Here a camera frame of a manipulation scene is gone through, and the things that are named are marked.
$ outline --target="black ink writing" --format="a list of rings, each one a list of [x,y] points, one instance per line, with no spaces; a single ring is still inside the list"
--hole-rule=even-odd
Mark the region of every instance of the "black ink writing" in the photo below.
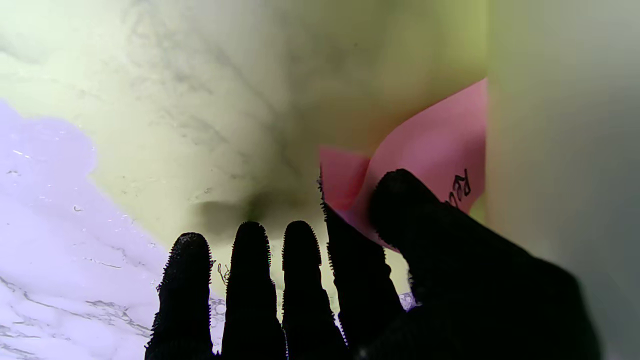
[[[222,283],[226,286],[229,283],[229,274],[231,273],[231,271],[229,270],[229,267],[227,265],[225,265],[225,272],[223,274],[222,272],[222,264],[218,264],[218,274],[220,274],[220,279],[222,280]]]
[[[458,208],[458,204],[463,198],[471,194],[471,185],[469,184],[469,175],[465,169],[465,175],[456,175],[453,179],[452,191],[449,192],[449,198],[445,201]]]

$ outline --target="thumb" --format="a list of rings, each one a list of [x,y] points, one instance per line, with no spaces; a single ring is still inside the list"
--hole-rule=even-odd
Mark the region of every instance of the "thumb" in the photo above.
[[[480,277],[527,266],[531,256],[435,195],[409,171],[387,173],[371,198],[369,216],[380,238],[409,264],[412,290],[447,291]]]

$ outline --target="black glove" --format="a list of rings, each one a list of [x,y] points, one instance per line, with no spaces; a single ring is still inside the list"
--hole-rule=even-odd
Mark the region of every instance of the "black glove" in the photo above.
[[[325,206],[340,322],[320,283],[311,228],[285,232],[284,332],[263,228],[240,226],[232,253],[225,359],[599,359],[575,279],[492,233],[435,196],[409,172],[387,174],[371,219],[409,263],[419,302],[408,313],[381,247]],[[159,286],[160,311],[145,359],[212,359],[209,273],[203,237],[175,243]]]

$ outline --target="pink sticky note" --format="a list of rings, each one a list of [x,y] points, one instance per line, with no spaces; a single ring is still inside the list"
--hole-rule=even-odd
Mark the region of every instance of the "pink sticky note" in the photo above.
[[[380,179],[405,168],[442,201],[468,213],[484,192],[486,79],[402,123],[382,141],[371,159],[322,147],[324,200],[346,222],[382,246],[367,208]]]

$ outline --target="white marble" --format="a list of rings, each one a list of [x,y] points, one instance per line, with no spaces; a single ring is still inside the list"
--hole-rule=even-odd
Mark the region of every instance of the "white marble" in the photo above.
[[[228,261],[250,213],[277,264],[289,221],[326,237],[317,144],[372,151],[403,120],[485,77],[485,6],[2,0],[0,98],[79,126],[97,148],[92,179],[165,247],[197,231]],[[391,262],[406,291],[403,262]],[[334,295],[326,265],[323,274]],[[278,266],[273,277],[281,290]]]
[[[326,239],[317,145],[370,152],[403,120],[485,77],[485,6],[485,0],[0,0],[0,99],[22,116],[77,126],[95,146],[96,160],[74,174],[75,182],[57,183],[64,196],[50,202],[51,194],[30,182],[64,172],[44,167],[28,176],[4,163],[3,216],[46,230],[0,230],[3,299],[32,311],[2,308],[8,329],[0,334],[8,335],[0,336],[0,357],[55,359],[60,345],[82,352],[69,350],[65,358],[140,358],[156,310],[153,283],[166,249],[186,231],[204,234],[224,266],[237,224],[260,220],[281,292],[286,223],[307,220]],[[27,159],[27,152],[2,149],[6,159]],[[86,191],[75,193],[72,183]],[[104,200],[98,192],[115,203],[107,212],[73,210],[91,197]],[[97,236],[101,231],[110,235]],[[323,256],[323,285],[337,309],[324,247]],[[406,291],[406,265],[393,254],[389,261],[394,283]],[[27,269],[35,275],[25,275]],[[221,279],[212,289],[223,294]],[[41,325],[21,326],[45,329],[38,334],[58,345],[39,345],[46,341],[14,329],[34,311],[44,314]],[[85,315],[105,321],[91,325],[103,335],[61,321]],[[109,316],[120,320],[107,326]]]
[[[2,103],[0,121],[0,358],[141,359],[166,250],[86,178],[74,126]]]

